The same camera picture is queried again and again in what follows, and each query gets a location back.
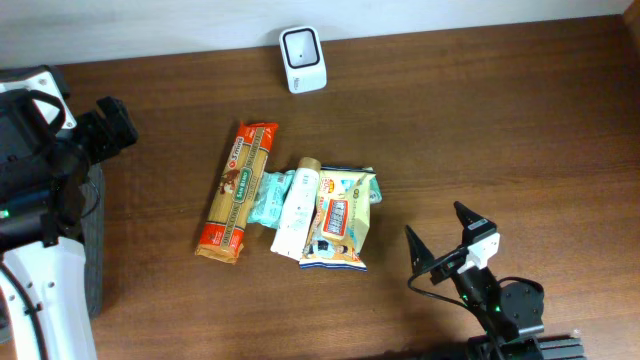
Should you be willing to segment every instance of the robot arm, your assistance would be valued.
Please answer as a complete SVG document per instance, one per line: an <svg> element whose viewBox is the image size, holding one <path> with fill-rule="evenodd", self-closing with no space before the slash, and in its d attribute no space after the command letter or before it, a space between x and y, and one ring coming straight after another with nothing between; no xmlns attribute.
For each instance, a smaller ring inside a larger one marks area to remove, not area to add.
<svg viewBox="0 0 640 360"><path fill-rule="evenodd" d="M54 246L38 241L3 254L0 287L19 359L96 358L84 265L84 246L64 237Z"/></svg>
<svg viewBox="0 0 640 360"><path fill-rule="evenodd" d="M76 119L55 68L0 74L0 287L20 359L94 359L80 185L137 141L126 108Z"/></svg>
<svg viewBox="0 0 640 360"><path fill-rule="evenodd" d="M409 226L406 229L413 269L409 288L468 310L487 334L471 338L464 355L453 358L584 359L584 350L579 339L539 340L536 337L544 331L542 285L517 277L496 280L487 264L489 258L498 252L500 234L497 225L459 202L455 202L454 207L464 227L462 243L438 259L434 258ZM413 280L427 273L431 274L431 282L434 285L450 278L462 301L415 288L412 285Z"/></svg>

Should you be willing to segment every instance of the white bottle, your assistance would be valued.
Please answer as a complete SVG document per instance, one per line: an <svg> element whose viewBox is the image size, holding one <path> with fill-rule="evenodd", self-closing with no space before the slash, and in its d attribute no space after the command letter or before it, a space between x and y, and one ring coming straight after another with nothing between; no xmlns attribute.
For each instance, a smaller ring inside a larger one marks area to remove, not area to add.
<svg viewBox="0 0 640 360"><path fill-rule="evenodd" d="M302 158L282 207L280 225L271 245L274 253L299 261L307 241L311 216L316 204L320 162Z"/></svg>

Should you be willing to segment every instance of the white device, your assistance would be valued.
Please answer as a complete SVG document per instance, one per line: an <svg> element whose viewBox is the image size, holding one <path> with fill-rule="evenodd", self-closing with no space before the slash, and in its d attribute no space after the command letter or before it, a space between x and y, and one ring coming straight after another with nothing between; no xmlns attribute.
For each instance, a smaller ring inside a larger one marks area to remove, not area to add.
<svg viewBox="0 0 640 360"><path fill-rule="evenodd" d="M478 269L486 268L489 264L489 258L498 253L498 247L500 247L500 234L498 233L487 236L477 243L468 246L467 250L469 250L469 253L467 254L464 265L458 269L458 274L462 274L474 266Z"/></svg>
<svg viewBox="0 0 640 360"><path fill-rule="evenodd" d="M58 86L53 78L53 75L49 71L42 71L38 74L34 74L33 76L27 79L20 79L17 81L6 81L0 83L0 93L9 91L9 90L17 90L17 89L27 89L27 90L40 90L49 95L55 96L60 99L62 105L64 106L65 112L65 122L62 125L62 129L73 129L76 127L76 120L69 111L67 107L67 103L64 101ZM40 113L45 118L48 123L51 123L53 119L58 114L58 109L50 104L45 102L35 100L34 101Z"/></svg>
<svg viewBox="0 0 640 360"><path fill-rule="evenodd" d="M57 245L45 248L37 241L3 257L0 288L18 359L45 354L50 360L96 359L84 292L84 246L59 237Z"/></svg>
<svg viewBox="0 0 640 360"><path fill-rule="evenodd" d="M280 33L280 50L289 91L299 94L327 85L327 67L316 29L300 26L284 30Z"/></svg>

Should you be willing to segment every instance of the white square device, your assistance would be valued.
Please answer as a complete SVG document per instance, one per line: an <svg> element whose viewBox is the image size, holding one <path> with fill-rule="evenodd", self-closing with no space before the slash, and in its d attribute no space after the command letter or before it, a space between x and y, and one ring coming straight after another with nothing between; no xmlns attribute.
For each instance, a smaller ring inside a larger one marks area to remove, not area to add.
<svg viewBox="0 0 640 360"><path fill-rule="evenodd" d="M289 91L299 94L327 85L327 67L316 29L300 26L284 30L280 33L280 50Z"/></svg>

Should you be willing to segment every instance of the white wall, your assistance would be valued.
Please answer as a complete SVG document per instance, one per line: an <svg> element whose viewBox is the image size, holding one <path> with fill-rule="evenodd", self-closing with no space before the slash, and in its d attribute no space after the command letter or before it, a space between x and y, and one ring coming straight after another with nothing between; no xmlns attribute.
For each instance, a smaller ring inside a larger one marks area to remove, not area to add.
<svg viewBox="0 0 640 360"><path fill-rule="evenodd" d="M632 0L0 0L0 67L620 14Z"/></svg>

